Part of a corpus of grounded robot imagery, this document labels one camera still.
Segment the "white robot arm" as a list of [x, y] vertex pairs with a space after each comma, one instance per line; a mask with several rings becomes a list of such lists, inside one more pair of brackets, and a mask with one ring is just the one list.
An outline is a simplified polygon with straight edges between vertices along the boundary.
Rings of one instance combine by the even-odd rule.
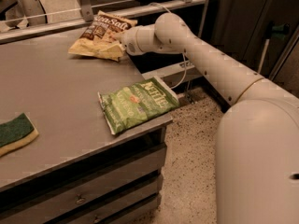
[[118, 34], [131, 55], [184, 54], [229, 104], [216, 134], [218, 224], [299, 224], [299, 99], [174, 13]]

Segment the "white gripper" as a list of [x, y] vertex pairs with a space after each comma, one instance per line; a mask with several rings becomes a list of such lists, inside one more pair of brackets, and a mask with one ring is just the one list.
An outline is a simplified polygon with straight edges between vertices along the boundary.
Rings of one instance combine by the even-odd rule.
[[118, 40], [121, 45], [125, 48], [125, 51], [130, 55], [138, 55], [140, 49], [137, 45], [137, 35], [138, 29], [136, 27], [130, 28], [120, 33], [116, 33], [113, 37]]

